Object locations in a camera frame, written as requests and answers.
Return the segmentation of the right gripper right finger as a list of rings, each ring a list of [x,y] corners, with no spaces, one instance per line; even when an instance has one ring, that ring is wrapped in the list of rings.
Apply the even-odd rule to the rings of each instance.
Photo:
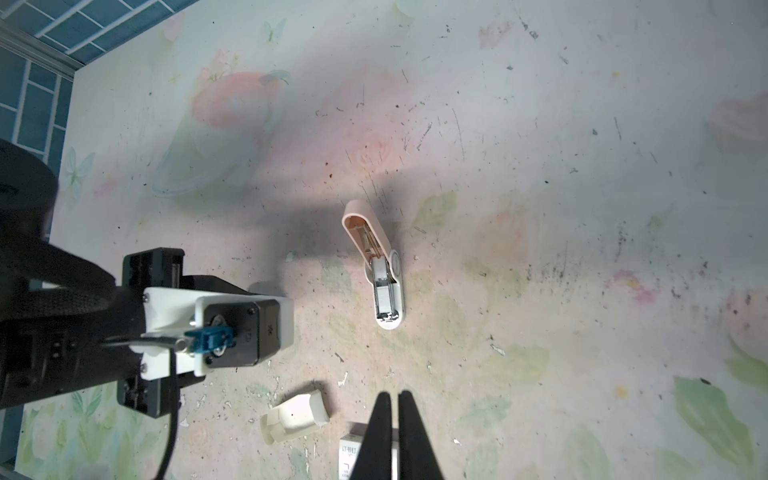
[[[444,476],[421,419],[413,394],[398,395],[399,478],[443,480]]]

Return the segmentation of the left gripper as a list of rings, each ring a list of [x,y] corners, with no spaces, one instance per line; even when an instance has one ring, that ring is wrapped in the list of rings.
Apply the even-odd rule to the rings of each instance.
[[[54,247],[1,251],[1,404],[110,382],[158,418],[213,368],[252,359],[251,294],[187,275],[179,249],[127,256],[123,278]]]

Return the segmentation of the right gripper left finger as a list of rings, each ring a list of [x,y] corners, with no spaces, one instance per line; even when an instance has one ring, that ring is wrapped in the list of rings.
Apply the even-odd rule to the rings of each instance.
[[[392,405],[387,392],[378,394],[352,469],[351,480],[392,477]]]

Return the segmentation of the staple box tray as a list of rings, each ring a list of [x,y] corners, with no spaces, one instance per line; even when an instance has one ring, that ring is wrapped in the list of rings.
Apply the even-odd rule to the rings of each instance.
[[[267,445],[307,436],[330,422],[322,392],[314,390],[298,394],[272,407],[260,419]]]

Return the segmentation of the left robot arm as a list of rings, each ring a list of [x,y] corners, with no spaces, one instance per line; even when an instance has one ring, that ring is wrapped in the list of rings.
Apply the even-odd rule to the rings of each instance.
[[[1,406],[15,407],[114,383],[119,405],[152,418],[170,413],[190,373],[141,377],[128,343],[146,330],[149,287],[239,294],[211,275],[186,275],[181,249],[125,257],[123,283],[43,237],[58,193],[49,167],[1,143]]]

